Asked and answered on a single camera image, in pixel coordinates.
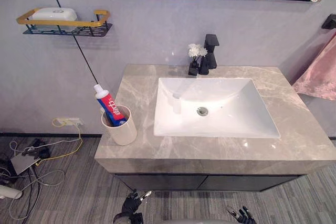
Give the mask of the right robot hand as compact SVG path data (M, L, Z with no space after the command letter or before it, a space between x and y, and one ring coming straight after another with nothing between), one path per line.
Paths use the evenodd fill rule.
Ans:
M232 207L227 206L226 207L227 212L236 219L238 223L244 223L244 224L256 224L256 220L250 213L250 211L245 207L242 206L238 211L235 211Z

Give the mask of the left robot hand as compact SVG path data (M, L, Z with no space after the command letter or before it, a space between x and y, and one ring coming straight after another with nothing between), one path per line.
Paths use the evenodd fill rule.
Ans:
M134 214L142 202L148 198L152 194L152 191L146 191L143 195L138 194L136 189L132 190L126 197L123 205L122 205L122 212L126 212L128 214Z

